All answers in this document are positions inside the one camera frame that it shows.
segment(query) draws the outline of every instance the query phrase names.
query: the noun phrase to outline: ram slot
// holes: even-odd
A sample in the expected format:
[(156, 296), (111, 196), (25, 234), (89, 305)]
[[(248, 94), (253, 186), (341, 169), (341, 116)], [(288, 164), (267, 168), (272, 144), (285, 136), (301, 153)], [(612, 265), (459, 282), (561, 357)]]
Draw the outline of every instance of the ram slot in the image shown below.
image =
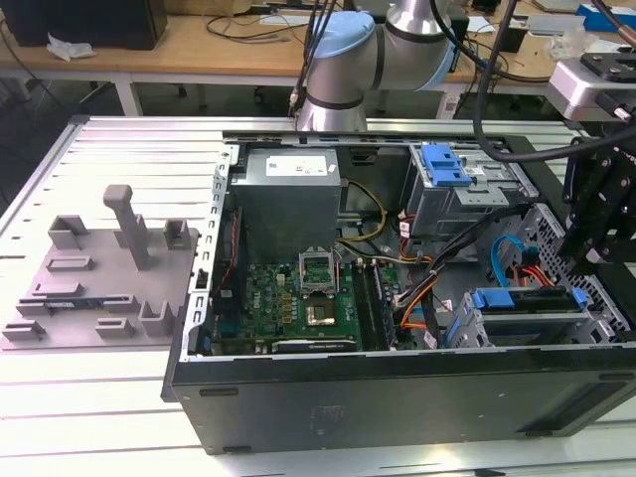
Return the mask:
[(352, 265), (351, 268), (362, 347), (365, 351), (373, 351), (376, 350), (376, 329), (371, 314), (364, 268), (357, 265)]
[(371, 305), (371, 316), (376, 335), (376, 349), (385, 351), (389, 348), (390, 344), (385, 327), (387, 301), (383, 294), (382, 282), (380, 281), (380, 287), (377, 286), (375, 265), (368, 265), (365, 268), (365, 285), (367, 287), (367, 295)]

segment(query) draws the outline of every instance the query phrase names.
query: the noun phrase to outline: computer tower case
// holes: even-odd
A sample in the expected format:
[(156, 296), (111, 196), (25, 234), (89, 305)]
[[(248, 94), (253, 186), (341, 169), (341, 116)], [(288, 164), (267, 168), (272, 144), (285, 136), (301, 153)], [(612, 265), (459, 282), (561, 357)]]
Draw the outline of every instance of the computer tower case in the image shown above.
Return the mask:
[(22, 47), (49, 42), (48, 34), (94, 47), (152, 50), (163, 35), (163, 0), (0, 0), (11, 33)]

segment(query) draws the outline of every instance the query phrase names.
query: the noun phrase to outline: yellow wire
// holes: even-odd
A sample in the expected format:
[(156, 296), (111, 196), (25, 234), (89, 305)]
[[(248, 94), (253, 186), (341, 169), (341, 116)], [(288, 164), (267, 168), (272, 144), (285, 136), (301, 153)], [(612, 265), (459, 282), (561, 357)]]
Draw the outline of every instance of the yellow wire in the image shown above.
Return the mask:
[(365, 191), (365, 193), (367, 193), (369, 197), (373, 199), (373, 201), (378, 206), (378, 209), (380, 209), (380, 213), (382, 214), (382, 220), (380, 221), (378, 228), (375, 229), (373, 232), (370, 232), (363, 236), (357, 236), (357, 237), (342, 237), (342, 238), (338, 238), (337, 241), (347, 242), (347, 241), (365, 241), (368, 239), (373, 239), (374, 237), (377, 237), (379, 234), (381, 234), (382, 231), (384, 230), (385, 225), (387, 224), (387, 211), (385, 210), (385, 207), (382, 205), (380, 200), (376, 197), (376, 195), (373, 192), (371, 192), (369, 189), (367, 189), (365, 186), (363, 186), (359, 182), (352, 181), (352, 180), (349, 180), (349, 182), (359, 187), (363, 191)]

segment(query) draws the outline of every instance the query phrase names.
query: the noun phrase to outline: blue plastic clip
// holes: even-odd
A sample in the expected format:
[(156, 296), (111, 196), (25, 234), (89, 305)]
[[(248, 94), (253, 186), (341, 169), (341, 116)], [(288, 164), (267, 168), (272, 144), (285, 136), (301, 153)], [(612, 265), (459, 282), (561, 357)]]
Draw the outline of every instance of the blue plastic clip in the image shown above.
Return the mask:
[(473, 293), (473, 303), (477, 308), (514, 308), (515, 302), (510, 292), (503, 288), (483, 288)]
[(584, 310), (587, 306), (587, 295), (585, 292), (576, 286), (572, 289), (572, 296), (574, 297), (574, 300), (576, 300), (578, 307), (581, 310)]
[(472, 179), (464, 174), (461, 160), (450, 147), (441, 144), (421, 146), (421, 160), (435, 187), (468, 187)]

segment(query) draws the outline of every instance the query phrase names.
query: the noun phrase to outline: motherboard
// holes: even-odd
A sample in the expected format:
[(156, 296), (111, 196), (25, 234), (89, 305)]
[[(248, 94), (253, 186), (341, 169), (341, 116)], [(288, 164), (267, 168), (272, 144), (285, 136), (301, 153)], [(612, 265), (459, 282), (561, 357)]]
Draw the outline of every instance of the motherboard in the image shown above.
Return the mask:
[(400, 292), (397, 270), (362, 261), (334, 262), (332, 270), (329, 263), (249, 265), (238, 319), (216, 320), (214, 354), (307, 352), (318, 342), (347, 351), (392, 346), (389, 304)]

